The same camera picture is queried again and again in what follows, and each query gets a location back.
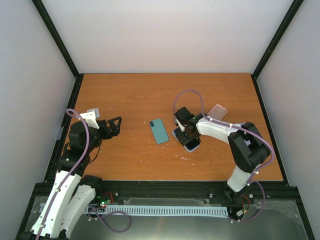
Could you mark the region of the teal green phone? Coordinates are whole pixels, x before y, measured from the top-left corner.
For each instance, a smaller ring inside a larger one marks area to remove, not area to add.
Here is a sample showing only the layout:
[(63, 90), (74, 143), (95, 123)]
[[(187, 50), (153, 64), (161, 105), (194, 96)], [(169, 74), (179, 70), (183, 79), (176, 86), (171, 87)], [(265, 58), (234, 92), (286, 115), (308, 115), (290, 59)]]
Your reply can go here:
[(160, 118), (151, 120), (149, 126), (156, 144), (160, 145), (169, 141), (169, 136)]

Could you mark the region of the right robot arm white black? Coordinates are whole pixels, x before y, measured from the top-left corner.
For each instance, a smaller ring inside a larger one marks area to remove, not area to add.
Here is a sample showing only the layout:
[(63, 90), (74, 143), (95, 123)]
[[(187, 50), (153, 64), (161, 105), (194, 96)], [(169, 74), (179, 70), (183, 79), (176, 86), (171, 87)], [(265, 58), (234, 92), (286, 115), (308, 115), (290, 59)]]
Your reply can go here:
[(174, 119), (177, 128), (172, 133), (189, 152), (199, 147), (201, 136), (209, 136), (229, 145), (235, 168), (223, 193), (230, 202), (239, 197), (252, 176), (258, 173), (258, 168), (273, 155), (272, 147), (251, 122), (227, 123), (207, 114), (194, 115), (186, 107), (177, 110)]

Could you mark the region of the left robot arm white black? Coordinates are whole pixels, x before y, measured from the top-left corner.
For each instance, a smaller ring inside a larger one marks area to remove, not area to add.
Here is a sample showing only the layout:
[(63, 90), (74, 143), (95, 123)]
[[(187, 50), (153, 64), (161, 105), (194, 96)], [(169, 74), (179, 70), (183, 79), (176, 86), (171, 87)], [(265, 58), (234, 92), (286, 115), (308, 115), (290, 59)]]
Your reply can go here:
[(63, 154), (58, 159), (55, 180), (45, 206), (30, 231), (20, 240), (68, 240), (82, 212), (91, 201), (103, 198), (102, 179), (84, 175), (90, 153), (102, 141), (118, 136), (122, 118), (98, 120), (94, 112), (83, 113), (70, 126)]

